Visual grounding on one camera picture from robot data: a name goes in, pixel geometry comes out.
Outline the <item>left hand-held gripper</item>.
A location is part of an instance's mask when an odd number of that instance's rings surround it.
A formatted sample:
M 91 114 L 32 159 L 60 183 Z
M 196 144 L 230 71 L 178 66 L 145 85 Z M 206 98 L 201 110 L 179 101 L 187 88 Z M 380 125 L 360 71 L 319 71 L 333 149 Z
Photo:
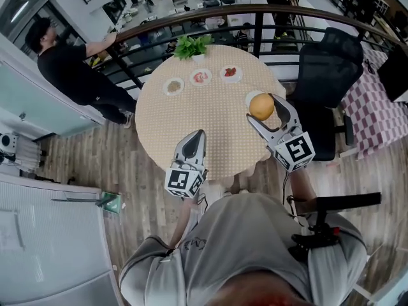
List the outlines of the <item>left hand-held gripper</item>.
M 206 145 L 207 136 L 202 129 L 179 141 L 171 166 L 166 170 L 164 188 L 168 193 L 180 198 L 196 197 L 208 173 L 204 165 Z

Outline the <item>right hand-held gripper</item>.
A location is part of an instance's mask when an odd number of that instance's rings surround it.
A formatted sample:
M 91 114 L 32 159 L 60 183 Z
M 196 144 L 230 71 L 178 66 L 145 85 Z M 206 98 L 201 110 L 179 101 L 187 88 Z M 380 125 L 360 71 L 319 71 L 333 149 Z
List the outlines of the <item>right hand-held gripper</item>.
M 268 142 L 272 156 L 287 172 L 293 172 L 309 164 L 316 153 L 293 105 L 276 94 L 270 96 L 281 121 L 280 128 L 271 129 L 249 113 L 246 118 L 258 135 Z

